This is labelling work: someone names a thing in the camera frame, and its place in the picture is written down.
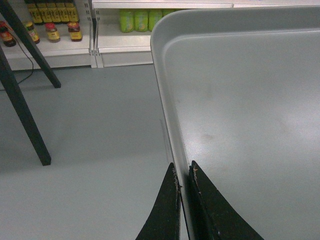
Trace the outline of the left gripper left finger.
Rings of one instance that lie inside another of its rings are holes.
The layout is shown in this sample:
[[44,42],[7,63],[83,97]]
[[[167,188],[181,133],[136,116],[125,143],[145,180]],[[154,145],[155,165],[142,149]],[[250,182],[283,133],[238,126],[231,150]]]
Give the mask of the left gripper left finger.
[[181,187],[175,165],[167,168],[152,210],[137,235],[137,240],[179,240]]

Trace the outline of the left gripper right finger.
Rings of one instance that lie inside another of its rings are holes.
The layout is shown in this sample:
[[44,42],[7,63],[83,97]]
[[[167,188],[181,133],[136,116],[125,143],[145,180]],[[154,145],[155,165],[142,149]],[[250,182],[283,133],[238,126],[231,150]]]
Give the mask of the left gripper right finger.
[[197,240],[262,240],[229,204],[196,161],[189,167],[191,216]]

